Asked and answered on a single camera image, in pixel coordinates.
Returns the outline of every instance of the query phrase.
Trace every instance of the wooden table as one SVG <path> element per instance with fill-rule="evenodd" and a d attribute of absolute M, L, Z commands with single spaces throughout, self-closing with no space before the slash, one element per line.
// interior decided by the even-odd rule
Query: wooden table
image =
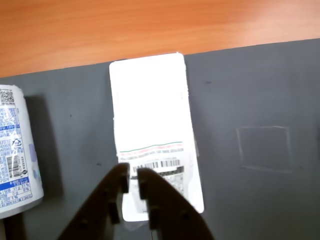
<path fill-rule="evenodd" d="M 320 0 L 2 0 L 0 77 L 320 38 Z"/>

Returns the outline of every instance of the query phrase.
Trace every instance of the cylindrical container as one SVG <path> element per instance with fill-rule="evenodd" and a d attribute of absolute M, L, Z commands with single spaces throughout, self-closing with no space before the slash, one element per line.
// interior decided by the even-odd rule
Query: cylindrical container
<path fill-rule="evenodd" d="M 34 207 L 43 196 L 24 94 L 0 85 L 0 219 Z"/>

